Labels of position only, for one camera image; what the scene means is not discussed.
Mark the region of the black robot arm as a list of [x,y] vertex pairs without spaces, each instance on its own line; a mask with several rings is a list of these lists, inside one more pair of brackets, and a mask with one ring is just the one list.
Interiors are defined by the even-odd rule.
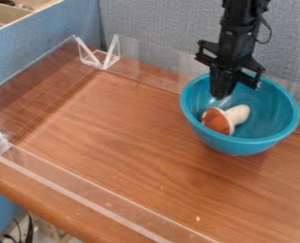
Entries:
[[245,84],[257,89],[265,67],[255,60],[256,43],[267,44],[259,40],[260,27],[265,25],[263,14],[268,11],[271,0],[222,0],[225,9],[221,17],[218,42],[198,41],[196,60],[210,68],[210,92],[222,100],[237,86]]

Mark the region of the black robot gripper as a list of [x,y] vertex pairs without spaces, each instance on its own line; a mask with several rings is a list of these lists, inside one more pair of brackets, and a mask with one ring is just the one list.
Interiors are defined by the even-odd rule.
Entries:
[[198,41],[196,60],[210,68],[210,92],[221,100],[228,97],[242,83],[257,89],[265,71],[253,58],[255,31],[221,30],[217,43]]

